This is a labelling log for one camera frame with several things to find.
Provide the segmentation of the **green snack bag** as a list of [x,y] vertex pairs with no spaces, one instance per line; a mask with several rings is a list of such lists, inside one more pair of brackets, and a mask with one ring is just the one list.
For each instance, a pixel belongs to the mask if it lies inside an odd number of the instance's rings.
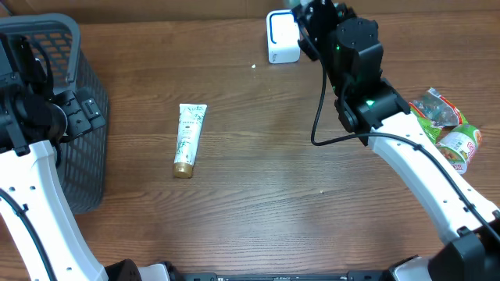
[[437,143],[445,127],[468,123],[461,111],[432,87],[419,99],[411,101],[409,107],[433,144]]

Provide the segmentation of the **white cosmetic tube gold cap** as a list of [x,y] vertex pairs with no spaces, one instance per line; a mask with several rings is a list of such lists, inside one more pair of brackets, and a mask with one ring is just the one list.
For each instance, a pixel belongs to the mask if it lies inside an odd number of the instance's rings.
[[191,178],[208,105],[180,104],[177,146],[173,161],[173,176]]

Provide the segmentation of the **green cup noodles container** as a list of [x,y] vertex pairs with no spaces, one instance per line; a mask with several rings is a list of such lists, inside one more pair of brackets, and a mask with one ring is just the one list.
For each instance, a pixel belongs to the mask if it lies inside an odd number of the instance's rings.
[[481,132],[470,124],[458,125],[437,142],[437,149],[459,174],[465,174],[482,141]]

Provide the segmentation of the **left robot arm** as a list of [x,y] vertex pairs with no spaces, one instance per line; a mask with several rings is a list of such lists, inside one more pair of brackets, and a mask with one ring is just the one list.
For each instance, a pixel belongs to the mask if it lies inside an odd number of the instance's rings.
[[87,92],[54,92],[50,60],[34,48],[22,35],[1,36],[1,216],[30,278],[169,281],[164,263],[104,266],[91,253],[59,181],[59,145],[105,120]]

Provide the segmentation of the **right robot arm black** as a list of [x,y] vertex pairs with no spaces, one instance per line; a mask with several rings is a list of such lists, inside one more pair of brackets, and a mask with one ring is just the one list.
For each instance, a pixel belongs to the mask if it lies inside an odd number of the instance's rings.
[[359,139],[402,178],[426,210],[443,248],[380,273],[381,280],[496,280],[499,209],[449,164],[423,132],[409,103],[382,77],[378,25],[351,7],[299,1],[291,9],[299,47],[322,66],[347,138]]

